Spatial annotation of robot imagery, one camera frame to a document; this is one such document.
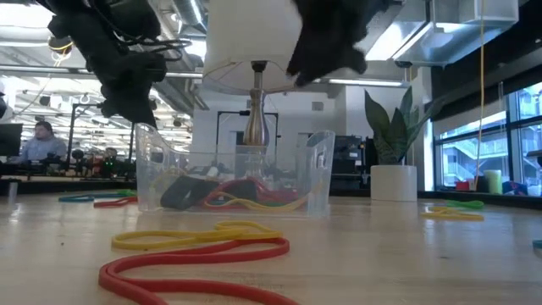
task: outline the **black cable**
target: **black cable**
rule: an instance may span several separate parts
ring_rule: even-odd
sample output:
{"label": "black cable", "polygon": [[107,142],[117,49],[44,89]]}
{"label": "black cable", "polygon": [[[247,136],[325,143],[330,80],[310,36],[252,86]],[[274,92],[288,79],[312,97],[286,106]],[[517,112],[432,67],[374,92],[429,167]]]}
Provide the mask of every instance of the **black cable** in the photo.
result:
{"label": "black cable", "polygon": [[98,8],[96,5],[95,0],[89,0],[89,4],[91,7],[98,13],[100,18],[107,23],[113,31],[117,32],[117,34],[121,35],[124,38],[128,38],[128,41],[121,41],[119,40],[119,43],[124,44],[126,46],[133,46],[135,44],[140,44],[142,46],[147,47],[160,47],[158,49],[152,50],[153,53],[163,52],[163,51],[169,51],[173,50],[176,51],[179,54],[179,57],[177,58],[166,58],[166,61],[177,61],[182,59],[182,52],[180,51],[180,48],[189,47],[191,45],[191,42],[184,39],[173,39],[173,40],[166,40],[166,41],[159,41],[156,38],[150,38],[152,41],[148,42],[145,39],[141,39],[140,37],[134,37],[132,35],[129,35],[125,33],[123,30],[121,30],[119,27],[117,27],[114,22],[109,20],[108,17],[106,17],[102,11]]}

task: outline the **computer monitor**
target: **computer monitor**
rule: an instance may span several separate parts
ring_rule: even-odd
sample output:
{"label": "computer monitor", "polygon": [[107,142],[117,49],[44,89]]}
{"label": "computer monitor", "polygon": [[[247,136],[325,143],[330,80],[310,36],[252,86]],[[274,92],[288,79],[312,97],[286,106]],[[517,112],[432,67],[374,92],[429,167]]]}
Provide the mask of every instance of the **computer monitor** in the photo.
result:
{"label": "computer monitor", "polygon": [[22,133],[22,124],[0,124],[0,156],[19,156],[20,137]]}

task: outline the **red rope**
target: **red rope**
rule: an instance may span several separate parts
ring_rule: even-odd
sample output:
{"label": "red rope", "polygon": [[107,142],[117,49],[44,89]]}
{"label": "red rope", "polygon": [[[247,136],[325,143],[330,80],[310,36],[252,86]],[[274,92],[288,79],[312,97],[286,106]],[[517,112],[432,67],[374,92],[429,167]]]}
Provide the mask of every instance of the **red rope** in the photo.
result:
{"label": "red rope", "polygon": [[[267,250],[252,252],[227,252],[231,249],[251,244],[274,244]],[[151,253],[121,258],[104,265],[100,269],[99,285],[108,291],[128,298],[140,305],[167,305],[156,292],[199,292],[218,294],[260,302],[265,305],[299,305],[298,302],[271,291],[224,283],[214,280],[143,280],[131,279],[119,273],[128,269],[158,264],[194,264],[194,263],[233,263],[274,258],[286,254],[290,243],[283,238],[228,241],[222,244],[195,249],[171,252]]]}

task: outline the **red object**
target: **red object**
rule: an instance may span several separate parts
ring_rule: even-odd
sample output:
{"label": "red object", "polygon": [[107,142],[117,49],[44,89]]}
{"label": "red object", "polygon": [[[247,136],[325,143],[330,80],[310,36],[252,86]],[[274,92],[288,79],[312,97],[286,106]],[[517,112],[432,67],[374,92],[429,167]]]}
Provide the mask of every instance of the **red object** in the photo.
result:
{"label": "red object", "polygon": [[120,208],[132,203],[137,203],[137,197],[125,197],[108,202],[96,202],[94,203],[94,208]]}
{"label": "red object", "polygon": [[[257,190],[257,200],[259,202],[279,202],[279,203],[290,203],[298,198],[296,191],[270,191],[260,180],[254,178],[254,177],[246,177],[245,180],[230,180],[227,181],[220,186],[218,186],[216,189],[211,191],[209,195],[207,195],[202,202],[210,202],[218,197],[220,197],[219,193],[224,192],[224,190],[234,186],[237,183],[244,182],[246,180],[250,180],[254,182],[256,185]],[[212,208],[212,209],[232,209],[232,208],[239,208],[236,206],[221,206],[221,207],[209,207],[206,206],[206,208]]]}
{"label": "red object", "polygon": [[456,191],[470,191],[468,182],[457,181],[456,182]]}
{"label": "red object", "polygon": [[[277,247],[251,252],[227,252],[231,249],[251,244],[274,244]],[[119,273],[128,269],[150,265],[195,264],[195,263],[233,263],[274,258],[286,254],[290,243],[284,238],[228,241],[218,245],[196,249],[136,255],[121,258],[104,265],[100,269],[98,284],[119,296],[140,305],[167,305],[155,293],[197,292],[218,294],[259,302],[265,305],[299,305],[298,302],[280,294],[250,286],[230,284],[215,280],[143,280],[124,277]]]}

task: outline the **wooden table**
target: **wooden table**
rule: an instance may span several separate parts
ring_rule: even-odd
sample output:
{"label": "wooden table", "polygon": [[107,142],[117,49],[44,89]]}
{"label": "wooden table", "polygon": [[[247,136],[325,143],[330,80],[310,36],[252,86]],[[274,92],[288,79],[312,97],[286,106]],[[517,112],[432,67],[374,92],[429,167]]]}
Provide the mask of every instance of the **wooden table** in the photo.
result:
{"label": "wooden table", "polygon": [[[143,215],[94,209],[58,196],[19,197],[0,213],[2,305],[132,304],[97,285],[110,238],[131,230],[208,230],[224,217]],[[434,221],[429,203],[332,198],[324,220],[255,218],[282,230],[290,254],[250,263],[148,267],[144,278],[224,280],[258,286],[306,305],[542,304],[542,213],[486,208],[484,222]],[[229,297],[166,295],[170,304],[251,304]]]}

